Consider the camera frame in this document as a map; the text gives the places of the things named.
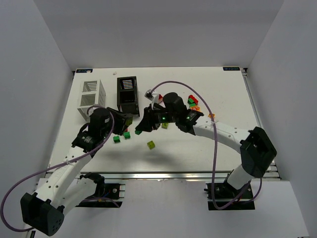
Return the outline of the lime green small brick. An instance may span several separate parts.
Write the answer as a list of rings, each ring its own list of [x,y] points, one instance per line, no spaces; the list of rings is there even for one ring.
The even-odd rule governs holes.
[[[161,125],[161,127],[164,128],[164,129],[168,129],[168,126],[169,126],[169,123],[163,123]]]

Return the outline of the green and yellow brick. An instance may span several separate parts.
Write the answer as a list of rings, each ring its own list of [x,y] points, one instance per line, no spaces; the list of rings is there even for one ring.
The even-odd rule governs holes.
[[[133,119],[130,118],[130,119],[127,119],[127,120],[126,120],[125,125],[126,125],[126,126],[130,126],[132,123],[133,123]]]

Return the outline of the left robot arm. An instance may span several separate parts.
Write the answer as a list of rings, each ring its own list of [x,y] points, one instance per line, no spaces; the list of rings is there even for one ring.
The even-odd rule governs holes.
[[[20,200],[23,221],[49,237],[60,229],[71,209],[104,192],[105,179],[97,173],[88,173],[76,186],[70,185],[110,136],[122,135],[133,121],[132,114],[109,107],[92,107],[90,111],[89,122],[79,129],[64,162],[54,167],[42,186]]]

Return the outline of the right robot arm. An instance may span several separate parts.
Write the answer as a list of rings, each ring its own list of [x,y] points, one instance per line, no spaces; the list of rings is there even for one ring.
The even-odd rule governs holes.
[[[159,94],[147,91],[145,97],[151,104],[144,108],[137,131],[152,132],[163,123],[174,123],[184,133],[212,139],[240,154],[241,164],[228,174],[223,184],[215,186],[216,198],[238,198],[245,184],[264,176],[277,155],[267,133],[260,127],[244,130],[214,122],[203,113],[188,109],[175,92],[162,97],[163,106],[159,104]]]

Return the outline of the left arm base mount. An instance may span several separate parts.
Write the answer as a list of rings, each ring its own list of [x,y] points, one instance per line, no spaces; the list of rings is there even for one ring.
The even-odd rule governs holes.
[[[120,208],[125,197],[126,184],[121,181],[107,180],[100,174],[80,175],[80,179],[90,179],[96,185],[95,192],[80,202],[77,207],[84,208]]]

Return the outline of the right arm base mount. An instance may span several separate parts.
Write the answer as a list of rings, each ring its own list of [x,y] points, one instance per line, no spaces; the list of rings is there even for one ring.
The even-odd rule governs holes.
[[[215,183],[214,184],[214,196],[215,202],[218,207],[222,207],[232,199],[234,199],[240,192],[240,190],[231,190],[224,186],[223,183]],[[208,210],[209,211],[218,211],[218,209],[214,206],[211,196],[211,183],[207,183],[206,187],[204,188],[204,192],[207,196],[208,201]],[[245,192],[237,197],[234,202],[229,205],[228,207],[224,208],[227,211],[244,211],[244,210],[255,210],[254,201],[253,199],[253,191],[251,185],[248,185]]]

